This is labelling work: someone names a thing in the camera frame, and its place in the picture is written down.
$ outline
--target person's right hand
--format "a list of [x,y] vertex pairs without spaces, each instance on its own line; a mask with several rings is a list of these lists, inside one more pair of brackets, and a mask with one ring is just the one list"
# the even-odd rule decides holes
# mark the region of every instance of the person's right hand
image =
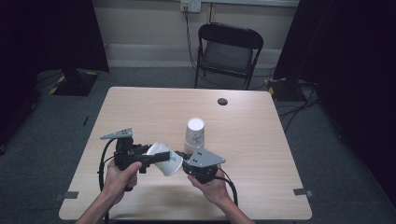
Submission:
[[[216,176],[224,178],[224,173],[218,169]],[[205,184],[201,184],[194,176],[189,175],[188,179],[192,183],[193,186],[200,189],[201,192],[205,195],[205,197],[212,203],[219,205],[220,203],[224,203],[225,201],[231,200],[230,195],[228,194],[225,181],[219,179],[213,179],[210,182]]]

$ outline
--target wooden table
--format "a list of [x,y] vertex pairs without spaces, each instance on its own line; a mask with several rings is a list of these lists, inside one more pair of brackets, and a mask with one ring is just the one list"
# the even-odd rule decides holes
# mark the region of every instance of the wooden table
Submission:
[[[228,104],[219,105],[219,98]],[[78,219],[100,192],[96,172],[107,142],[101,135],[132,127],[136,144],[162,141],[183,151],[192,117],[205,121],[205,147],[226,159],[222,168],[236,185],[239,207],[250,218],[311,218],[306,196],[294,194],[303,185],[268,92],[130,87],[108,91],[69,188],[78,191],[78,197],[64,200],[60,218]],[[115,145],[110,145],[107,158]],[[155,165],[138,175],[138,185],[109,214],[118,220],[226,219],[181,169],[164,176]]]

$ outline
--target chair backrest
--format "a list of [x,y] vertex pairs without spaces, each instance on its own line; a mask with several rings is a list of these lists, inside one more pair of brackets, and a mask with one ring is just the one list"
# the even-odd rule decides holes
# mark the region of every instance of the chair backrest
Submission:
[[218,22],[202,25],[198,37],[201,46],[202,39],[245,49],[261,50],[264,44],[262,36],[254,30]]

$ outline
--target paper cup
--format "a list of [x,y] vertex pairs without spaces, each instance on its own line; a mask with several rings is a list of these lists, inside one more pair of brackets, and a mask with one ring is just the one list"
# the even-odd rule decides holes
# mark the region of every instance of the paper cup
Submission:
[[163,172],[164,175],[169,176],[169,175],[173,175],[180,168],[181,164],[183,163],[183,158],[177,155],[174,150],[167,147],[162,142],[154,143],[148,149],[147,155],[154,155],[156,153],[167,152],[167,151],[170,152],[170,157],[171,157],[170,160],[156,162],[155,165],[158,167],[158,169],[161,170],[161,172]]
[[201,145],[199,146],[192,146],[189,143],[187,143],[186,139],[184,140],[184,152],[187,154],[192,154],[194,153],[195,149],[197,148],[205,148],[205,142],[203,142]]
[[189,119],[185,140],[189,145],[194,147],[198,147],[205,142],[205,123],[202,119]]

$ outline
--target person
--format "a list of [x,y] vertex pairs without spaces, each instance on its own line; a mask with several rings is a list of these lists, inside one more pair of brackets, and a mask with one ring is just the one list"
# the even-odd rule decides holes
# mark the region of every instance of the person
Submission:
[[[136,186],[137,172],[141,166],[142,163],[138,161],[121,171],[114,164],[114,160],[111,161],[107,166],[107,175],[102,192],[76,223],[100,223],[111,207],[121,201],[125,193],[125,186],[129,188]],[[224,178],[224,173],[221,170],[218,170],[216,175]],[[193,186],[198,188],[211,203],[225,214],[232,224],[254,223],[230,198],[224,181],[214,179],[206,184],[201,184],[192,175],[188,175],[188,179]]]

